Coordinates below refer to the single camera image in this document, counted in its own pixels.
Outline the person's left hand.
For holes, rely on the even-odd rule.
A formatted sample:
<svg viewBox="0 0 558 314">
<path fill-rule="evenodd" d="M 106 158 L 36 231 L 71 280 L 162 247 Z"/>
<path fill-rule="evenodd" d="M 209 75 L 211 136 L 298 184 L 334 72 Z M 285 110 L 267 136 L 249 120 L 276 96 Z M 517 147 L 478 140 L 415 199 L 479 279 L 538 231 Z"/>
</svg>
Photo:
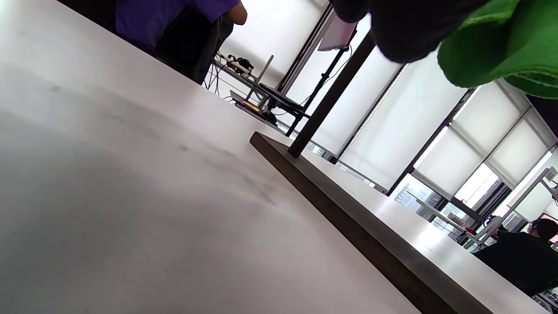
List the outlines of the person's left hand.
<svg viewBox="0 0 558 314">
<path fill-rule="evenodd" d="M 376 45 L 392 62 L 407 64 L 436 50 L 486 0 L 331 0 L 337 16 L 355 23 L 367 14 Z"/>
</svg>

